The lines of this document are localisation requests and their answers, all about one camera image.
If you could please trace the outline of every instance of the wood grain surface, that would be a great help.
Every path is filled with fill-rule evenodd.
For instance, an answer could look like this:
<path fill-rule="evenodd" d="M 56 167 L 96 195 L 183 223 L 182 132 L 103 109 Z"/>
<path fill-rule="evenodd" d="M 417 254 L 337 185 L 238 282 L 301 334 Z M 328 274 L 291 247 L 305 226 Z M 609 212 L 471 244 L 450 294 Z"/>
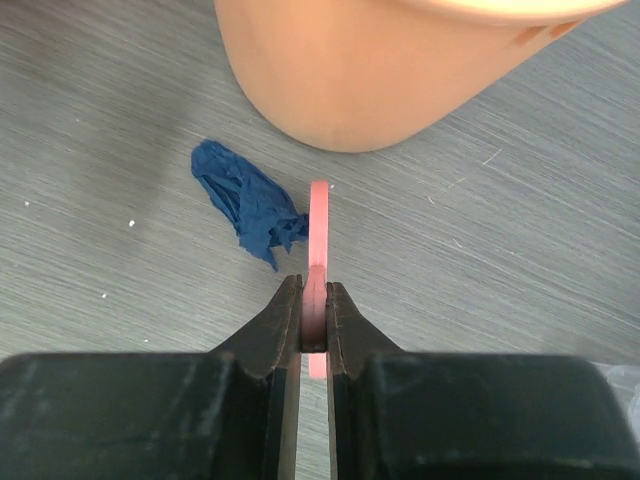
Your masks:
<path fill-rule="evenodd" d="M 632 2 L 350 156 L 252 109 L 209 0 L 2 0 L 0 356 L 208 349 L 305 271 L 304 245 L 279 274 L 238 247 L 190 173 L 210 137 L 301 209 L 334 185 L 329 278 L 402 347 L 640 363 L 638 24 Z M 328 478 L 324 384 L 300 423 L 298 478 Z"/>

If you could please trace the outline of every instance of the orange pot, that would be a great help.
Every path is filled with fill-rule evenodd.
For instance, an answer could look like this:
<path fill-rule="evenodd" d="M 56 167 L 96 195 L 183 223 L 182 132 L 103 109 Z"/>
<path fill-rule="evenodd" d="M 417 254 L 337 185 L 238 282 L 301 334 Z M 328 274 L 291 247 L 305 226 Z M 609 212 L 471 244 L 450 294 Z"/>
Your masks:
<path fill-rule="evenodd" d="M 231 68 L 293 138 L 362 152 L 430 126 L 626 0 L 214 0 Z"/>

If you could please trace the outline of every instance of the blue cloth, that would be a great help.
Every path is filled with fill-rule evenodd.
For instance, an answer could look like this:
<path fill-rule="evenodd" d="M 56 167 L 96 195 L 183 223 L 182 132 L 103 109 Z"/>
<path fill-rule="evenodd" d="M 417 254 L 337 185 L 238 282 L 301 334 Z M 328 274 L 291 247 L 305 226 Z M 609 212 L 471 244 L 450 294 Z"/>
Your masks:
<path fill-rule="evenodd" d="M 191 153 L 191 172 L 233 224 L 240 245 L 275 271 L 271 248 L 290 252 L 293 242 L 309 238 L 309 215 L 298 215 L 282 187 L 224 145 L 204 140 Z"/>

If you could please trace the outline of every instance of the gray table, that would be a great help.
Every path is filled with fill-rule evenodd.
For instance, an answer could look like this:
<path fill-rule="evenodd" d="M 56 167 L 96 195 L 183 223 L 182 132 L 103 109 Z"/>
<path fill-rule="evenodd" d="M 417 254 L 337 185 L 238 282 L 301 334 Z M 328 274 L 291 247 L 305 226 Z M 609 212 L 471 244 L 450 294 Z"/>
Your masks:
<path fill-rule="evenodd" d="M 1 1 L 0 355 L 206 349 L 305 271 L 304 246 L 279 274 L 238 247 L 189 170 L 212 137 L 301 209 L 330 180 L 330 278 L 401 346 L 640 363 L 639 23 L 591 21 L 349 156 L 252 109 L 209 0 Z M 303 388 L 299 478 L 322 478 L 324 385 Z"/>

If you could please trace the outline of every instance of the clear plastic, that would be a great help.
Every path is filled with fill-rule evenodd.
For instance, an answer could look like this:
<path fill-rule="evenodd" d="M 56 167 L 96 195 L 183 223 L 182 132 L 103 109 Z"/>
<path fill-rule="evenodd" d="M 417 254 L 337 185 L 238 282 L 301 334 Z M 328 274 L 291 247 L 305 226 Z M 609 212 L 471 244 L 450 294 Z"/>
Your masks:
<path fill-rule="evenodd" d="M 602 363 L 595 363 L 595 365 L 618 397 L 640 446 L 640 366 L 614 366 Z"/>

